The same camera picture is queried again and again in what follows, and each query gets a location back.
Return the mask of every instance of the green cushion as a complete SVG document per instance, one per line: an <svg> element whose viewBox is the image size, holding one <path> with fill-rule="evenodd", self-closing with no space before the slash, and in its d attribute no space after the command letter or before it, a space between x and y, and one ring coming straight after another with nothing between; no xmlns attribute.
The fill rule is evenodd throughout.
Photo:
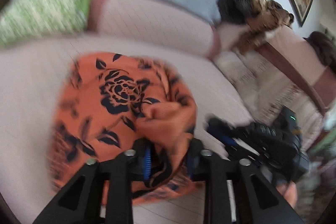
<svg viewBox="0 0 336 224"><path fill-rule="evenodd" d="M15 0L0 15L0 46L86 28L90 0Z"/></svg>

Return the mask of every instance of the pink sofa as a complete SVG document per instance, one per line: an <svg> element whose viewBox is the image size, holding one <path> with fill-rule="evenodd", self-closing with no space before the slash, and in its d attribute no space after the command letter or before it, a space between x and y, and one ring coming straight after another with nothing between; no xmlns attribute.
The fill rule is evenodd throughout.
<svg viewBox="0 0 336 224"><path fill-rule="evenodd" d="M15 217L31 224L52 198L46 162L51 118L68 65L85 52L146 55L175 65L198 105L195 137L225 156L221 144L204 131L206 116L213 113L232 124L253 119L235 87L209 60L246 28L226 27L219 35L213 26L158 0L93 0L88 32L0 51L0 190ZM173 210L175 222L202 222L203 211L190 212L202 198L178 202L184 209ZM139 224L141 211L134 210Z"/></svg>

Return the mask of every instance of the metal bolt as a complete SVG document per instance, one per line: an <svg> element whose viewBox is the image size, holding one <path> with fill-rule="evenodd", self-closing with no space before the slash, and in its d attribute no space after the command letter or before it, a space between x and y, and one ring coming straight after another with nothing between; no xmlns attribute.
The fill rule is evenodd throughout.
<svg viewBox="0 0 336 224"><path fill-rule="evenodd" d="M242 165L242 166L249 166L249 165L251 165L251 161L250 161L249 159L241 159L241 160L239 161L239 163L240 163L240 165Z"/></svg>
<svg viewBox="0 0 336 224"><path fill-rule="evenodd" d="M211 156L212 155L212 151L208 150L208 149L204 149L204 150L201 151L201 155L204 156L204 157Z"/></svg>
<svg viewBox="0 0 336 224"><path fill-rule="evenodd" d="M136 152L133 149L129 149L129 150L126 150L124 153L126 156L130 157L130 156L134 156Z"/></svg>
<svg viewBox="0 0 336 224"><path fill-rule="evenodd" d="M93 165L93 164L95 164L96 162L97 162L96 159L94 159L94 158L89 158L89 159L86 161L86 164L87 164L87 165Z"/></svg>

